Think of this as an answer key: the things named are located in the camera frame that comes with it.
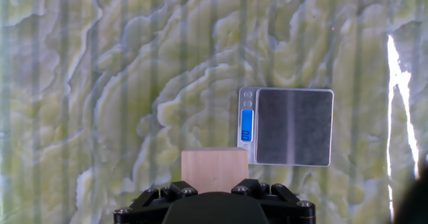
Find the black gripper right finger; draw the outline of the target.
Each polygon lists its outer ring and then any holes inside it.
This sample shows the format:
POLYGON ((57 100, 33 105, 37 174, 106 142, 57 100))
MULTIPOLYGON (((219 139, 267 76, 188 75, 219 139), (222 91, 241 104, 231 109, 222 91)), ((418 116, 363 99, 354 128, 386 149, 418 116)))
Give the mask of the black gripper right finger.
POLYGON ((283 184, 269 185, 257 179, 244 179, 232 194, 251 197, 260 204, 269 224, 316 224, 316 206, 300 200, 283 184))

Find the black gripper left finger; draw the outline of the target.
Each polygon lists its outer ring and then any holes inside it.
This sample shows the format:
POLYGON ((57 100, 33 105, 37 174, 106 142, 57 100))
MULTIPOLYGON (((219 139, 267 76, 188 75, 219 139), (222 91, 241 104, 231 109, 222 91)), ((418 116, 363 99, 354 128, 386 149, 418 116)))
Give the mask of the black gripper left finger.
POLYGON ((171 205, 185 197, 197 195, 197 190, 185 181, 173 182, 160 189, 147 189, 127 207, 114 211, 115 224, 162 223, 171 205))

